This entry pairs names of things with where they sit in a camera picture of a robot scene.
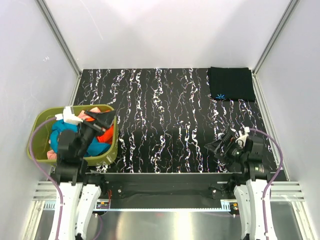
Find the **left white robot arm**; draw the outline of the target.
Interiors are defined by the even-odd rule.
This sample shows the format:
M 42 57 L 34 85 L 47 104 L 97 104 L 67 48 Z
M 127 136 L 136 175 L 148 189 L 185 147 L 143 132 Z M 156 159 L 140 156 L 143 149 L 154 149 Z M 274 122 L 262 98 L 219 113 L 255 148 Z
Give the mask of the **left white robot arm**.
M 85 156 L 98 156 L 107 150 L 105 146 L 96 147 L 97 138 L 111 128 L 116 111 L 84 113 L 91 120 L 77 117 L 66 107 L 62 119 L 52 127 L 57 160 L 50 176 L 56 187 L 51 240 L 85 240 L 96 201 L 108 193 L 102 176 L 86 173 Z

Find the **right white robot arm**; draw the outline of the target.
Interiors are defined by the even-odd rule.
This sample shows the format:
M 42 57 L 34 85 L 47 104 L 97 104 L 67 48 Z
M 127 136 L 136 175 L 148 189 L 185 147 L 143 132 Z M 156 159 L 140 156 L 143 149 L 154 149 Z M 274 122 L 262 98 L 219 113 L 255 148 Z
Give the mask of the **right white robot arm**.
M 227 167 L 238 165 L 222 186 L 211 185 L 212 197 L 236 199 L 236 212 L 240 217 L 241 239 L 275 240 L 271 211 L 271 183 L 269 169 L 263 163 L 264 140 L 248 133 L 226 133 L 221 139 L 207 143 L 205 148 Z

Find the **orange t shirt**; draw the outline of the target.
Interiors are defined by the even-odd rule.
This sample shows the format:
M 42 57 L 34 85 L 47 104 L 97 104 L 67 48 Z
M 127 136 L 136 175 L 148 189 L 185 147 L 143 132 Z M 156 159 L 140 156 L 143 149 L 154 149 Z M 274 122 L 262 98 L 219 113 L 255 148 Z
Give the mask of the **orange t shirt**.
M 103 135 L 97 136 L 96 139 L 99 143 L 106 143 L 111 145 L 113 143 L 114 125 L 107 129 Z

